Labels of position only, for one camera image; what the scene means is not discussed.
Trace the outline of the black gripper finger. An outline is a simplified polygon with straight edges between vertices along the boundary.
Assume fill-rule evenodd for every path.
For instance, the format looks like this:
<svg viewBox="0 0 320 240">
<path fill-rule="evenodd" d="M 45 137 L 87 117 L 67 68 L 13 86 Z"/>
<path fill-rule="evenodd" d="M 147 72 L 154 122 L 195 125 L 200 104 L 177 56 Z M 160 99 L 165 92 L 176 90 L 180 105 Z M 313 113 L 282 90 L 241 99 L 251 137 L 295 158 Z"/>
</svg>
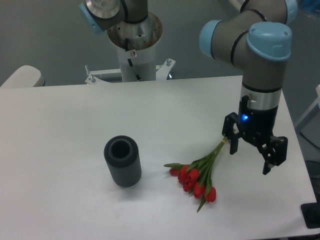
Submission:
<svg viewBox="0 0 320 240">
<path fill-rule="evenodd" d="M 264 159 L 263 175 L 267 175 L 271 168 L 281 165 L 287 159 L 287 137 L 267 135 L 256 137 L 255 140 L 256 147 Z"/>
<path fill-rule="evenodd" d="M 236 133 L 234 125 L 238 123 L 238 115 L 235 112 L 228 114 L 223 123 L 222 135 L 227 138 L 230 144 L 229 153 L 231 155 L 238 151 L 240 133 Z"/>
</svg>

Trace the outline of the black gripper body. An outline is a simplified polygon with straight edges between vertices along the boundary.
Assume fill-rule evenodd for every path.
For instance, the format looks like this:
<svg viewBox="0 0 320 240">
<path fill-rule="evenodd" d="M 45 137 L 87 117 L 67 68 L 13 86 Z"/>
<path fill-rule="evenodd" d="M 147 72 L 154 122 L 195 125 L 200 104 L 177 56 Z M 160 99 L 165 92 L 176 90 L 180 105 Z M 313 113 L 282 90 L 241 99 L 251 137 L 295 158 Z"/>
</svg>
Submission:
<svg viewBox="0 0 320 240">
<path fill-rule="evenodd" d="M 245 95 L 239 102 L 237 127 L 243 140 L 255 147 L 267 145 L 273 135 L 278 106 L 272 109 L 249 108 L 250 98 Z"/>
</svg>

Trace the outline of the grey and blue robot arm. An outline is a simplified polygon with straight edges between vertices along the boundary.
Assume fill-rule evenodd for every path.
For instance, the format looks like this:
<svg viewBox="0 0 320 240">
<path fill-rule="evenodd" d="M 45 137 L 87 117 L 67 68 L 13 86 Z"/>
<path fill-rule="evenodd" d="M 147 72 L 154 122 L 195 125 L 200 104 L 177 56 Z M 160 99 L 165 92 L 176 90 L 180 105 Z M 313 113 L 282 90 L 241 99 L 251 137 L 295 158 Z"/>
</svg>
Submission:
<svg viewBox="0 0 320 240">
<path fill-rule="evenodd" d="M 107 32 L 117 48 L 123 82 L 166 79 L 156 68 L 155 45 L 163 33 L 145 0 L 85 0 L 79 11 L 93 32 Z M 239 109 L 225 117 L 222 134 L 230 153 L 243 139 L 264 158 L 263 174 L 287 157 L 288 139 L 273 127 L 280 101 L 292 31 L 298 12 L 294 0 L 245 0 L 239 15 L 229 21 L 211 20 L 200 31 L 198 44 L 207 56 L 241 69 Z"/>
</svg>

